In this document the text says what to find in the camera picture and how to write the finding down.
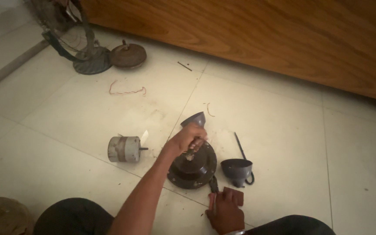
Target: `brown cloth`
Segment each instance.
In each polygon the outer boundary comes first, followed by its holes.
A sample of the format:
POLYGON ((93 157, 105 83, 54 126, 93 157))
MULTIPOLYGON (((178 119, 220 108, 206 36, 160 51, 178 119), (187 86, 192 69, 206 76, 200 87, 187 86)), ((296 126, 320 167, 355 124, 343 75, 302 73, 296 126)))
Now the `brown cloth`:
POLYGON ((25 205, 0 197, 0 235, 32 235, 33 219, 25 205))

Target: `black cable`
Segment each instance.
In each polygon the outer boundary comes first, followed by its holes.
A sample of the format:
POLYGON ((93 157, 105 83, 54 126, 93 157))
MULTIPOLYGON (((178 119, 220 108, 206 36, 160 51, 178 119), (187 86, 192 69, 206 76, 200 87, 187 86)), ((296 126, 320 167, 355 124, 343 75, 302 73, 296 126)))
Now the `black cable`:
MULTIPOLYGON (((237 137, 236 132, 234 133, 234 136, 236 137, 236 141, 237 141, 237 144, 239 145, 240 152, 242 153, 243 159, 247 160, 246 156, 244 155, 243 148, 240 145, 240 141, 239 141, 239 138, 237 137)), ((255 176, 253 175, 253 172, 250 172, 250 176, 252 176, 252 182, 249 182, 247 179, 244 180, 246 182, 246 184, 248 184, 248 185, 252 185, 255 182, 255 176)))

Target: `debris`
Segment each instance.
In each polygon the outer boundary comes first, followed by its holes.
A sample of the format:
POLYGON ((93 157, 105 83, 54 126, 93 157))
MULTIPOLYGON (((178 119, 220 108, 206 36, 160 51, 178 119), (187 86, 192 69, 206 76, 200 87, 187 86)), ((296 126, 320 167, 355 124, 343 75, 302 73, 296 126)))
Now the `debris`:
POLYGON ((184 66, 186 69, 189 69, 189 71, 191 71, 192 72, 192 69, 190 69, 189 67, 186 67, 185 65, 183 65, 183 64, 181 64, 179 61, 178 61, 178 64, 180 64, 180 65, 182 65, 182 66, 184 66))
POLYGON ((211 115, 211 114, 210 114, 210 111, 208 110, 208 105, 209 105, 209 104, 210 104, 210 103, 207 104, 207 112, 208 112, 208 114, 209 114, 210 116, 215 117, 215 116, 211 115))
POLYGON ((110 85, 110 90, 108 91, 110 94, 131 94, 131 93, 137 93, 137 92, 141 92, 144 90, 144 93, 143 94, 146 94, 147 90, 145 87, 142 87, 140 90, 138 91, 135 91, 135 92, 123 92, 123 93, 119 93, 119 92, 115 92, 115 93, 111 93, 111 88, 112 88, 112 85, 117 82, 117 80, 115 80, 113 83, 111 83, 110 85))

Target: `wood grain panel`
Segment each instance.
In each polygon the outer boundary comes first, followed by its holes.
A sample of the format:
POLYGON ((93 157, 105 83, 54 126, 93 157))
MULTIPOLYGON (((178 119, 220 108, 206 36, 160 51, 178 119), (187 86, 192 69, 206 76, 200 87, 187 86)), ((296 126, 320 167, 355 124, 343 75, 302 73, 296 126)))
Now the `wood grain panel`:
POLYGON ((92 23, 376 98, 376 0, 82 0, 92 23))

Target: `person's right hand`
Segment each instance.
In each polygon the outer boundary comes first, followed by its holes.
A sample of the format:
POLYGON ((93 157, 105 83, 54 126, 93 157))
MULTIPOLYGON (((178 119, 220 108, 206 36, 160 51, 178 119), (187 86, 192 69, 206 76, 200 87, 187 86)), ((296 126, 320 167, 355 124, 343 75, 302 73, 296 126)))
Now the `person's right hand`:
POLYGON ((172 147, 177 149, 179 156, 182 152, 186 152, 189 148, 197 151, 207 140, 207 132, 201 126, 195 123, 189 123, 174 137, 172 137, 164 146, 164 148, 172 147))
POLYGON ((238 208, 232 191, 219 192, 216 196, 216 213, 206 210, 206 215, 219 235, 244 229, 244 214, 238 208))

